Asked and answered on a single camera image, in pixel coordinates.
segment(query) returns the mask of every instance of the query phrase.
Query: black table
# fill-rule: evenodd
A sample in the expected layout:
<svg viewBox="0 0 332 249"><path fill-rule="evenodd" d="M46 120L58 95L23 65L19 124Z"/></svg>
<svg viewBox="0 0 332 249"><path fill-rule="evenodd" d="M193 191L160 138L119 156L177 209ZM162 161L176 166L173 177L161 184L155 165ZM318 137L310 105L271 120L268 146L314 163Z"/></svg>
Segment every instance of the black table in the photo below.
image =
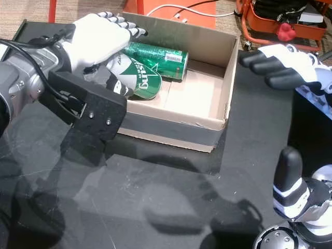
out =
<svg viewBox="0 0 332 249"><path fill-rule="evenodd" d="M58 28L29 22L19 38ZM209 155L124 135L104 150L34 103L0 140L0 245L10 234L9 248L251 248L281 220L272 181L291 109L292 92L238 65Z"/></svg>

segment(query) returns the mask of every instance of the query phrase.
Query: white cable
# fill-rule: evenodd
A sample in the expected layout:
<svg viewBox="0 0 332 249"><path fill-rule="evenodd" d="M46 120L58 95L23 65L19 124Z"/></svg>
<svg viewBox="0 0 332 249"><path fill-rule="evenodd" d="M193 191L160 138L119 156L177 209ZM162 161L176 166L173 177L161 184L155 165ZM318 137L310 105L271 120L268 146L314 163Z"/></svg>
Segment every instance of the white cable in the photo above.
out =
<svg viewBox="0 0 332 249"><path fill-rule="evenodd" d="M160 5L156 8L154 8L153 10L151 10L148 14L146 14L147 16L150 16L153 12L155 12L156 10L160 9L160 8L163 8L163 7L174 7L174 8L179 8L179 9L185 9L185 10L188 10L188 11L191 11L193 13L196 13L196 14L199 14L199 15L202 15L202 16L206 16L206 17L226 17L226 16L230 16L232 14L234 14L234 12L232 13L227 13L227 14L223 14L223 15L211 15L211 14L207 14L207 13L202 13L202 12L199 12L197 10L194 10L194 9L190 9L190 8L187 8L185 6L181 6L181 5L176 5L176 4L163 4L163 5Z"/></svg>

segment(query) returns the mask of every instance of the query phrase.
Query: robotic arm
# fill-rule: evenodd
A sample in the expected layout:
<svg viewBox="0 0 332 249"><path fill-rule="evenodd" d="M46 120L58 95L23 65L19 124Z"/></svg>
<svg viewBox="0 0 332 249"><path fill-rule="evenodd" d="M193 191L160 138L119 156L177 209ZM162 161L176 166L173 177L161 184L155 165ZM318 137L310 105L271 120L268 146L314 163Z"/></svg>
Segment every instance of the robotic arm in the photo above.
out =
<svg viewBox="0 0 332 249"><path fill-rule="evenodd" d="M302 176L299 152L280 153L273 183L273 206L285 219L263 231L254 249L325 249L332 247L332 165Z"/></svg>
<svg viewBox="0 0 332 249"><path fill-rule="evenodd" d="M146 34L123 17L102 12L75 21L52 38L28 44L0 39L14 50L0 62L0 135L26 104L39 100L74 129L111 140L127 109L126 98L118 93L132 91L112 73L105 89L85 81L83 72L107 64L131 39ZM127 90L119 91L119 85Z"/></svg>
<svg viewBox="0 0 332 249"><path fill-rule="evenodd" d="M247 53L239 61L263 75L273 89L305 86L332 106L332 71L310 53L278 44ZM254 249L332 248L332 165L303 178L300 153L283 149L274 175L273 206L285 222L263 231Z"/></svg>

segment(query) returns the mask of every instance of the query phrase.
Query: red knob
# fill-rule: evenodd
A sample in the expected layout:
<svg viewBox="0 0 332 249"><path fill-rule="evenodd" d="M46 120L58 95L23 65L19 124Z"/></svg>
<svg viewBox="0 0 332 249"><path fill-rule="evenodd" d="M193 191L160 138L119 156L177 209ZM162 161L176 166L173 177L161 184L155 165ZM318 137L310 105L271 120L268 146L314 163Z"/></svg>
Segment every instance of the red knob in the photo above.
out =
<svg viewBox="0 0 332 249"><path fill-rule="evenodd" d="M288 42L296 37L295 30L288 23L282 23L277 31L278 39L282 42Z"/></svg>

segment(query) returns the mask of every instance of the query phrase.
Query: cardboard box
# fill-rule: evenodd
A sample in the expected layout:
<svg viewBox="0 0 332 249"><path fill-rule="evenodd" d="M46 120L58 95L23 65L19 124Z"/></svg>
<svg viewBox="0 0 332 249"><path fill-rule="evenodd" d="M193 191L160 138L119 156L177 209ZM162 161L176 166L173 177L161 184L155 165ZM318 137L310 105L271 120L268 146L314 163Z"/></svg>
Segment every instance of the cardboard box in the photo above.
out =
<svg viewBox="0 0 332 249"><path fill-rule="evenodd" d="M239 40L199 26L122 15L148 30L138 42L188 51L189 61L182 82L164 80L153 100L128 101L119 133L211 152L228 120Z"/></svg>

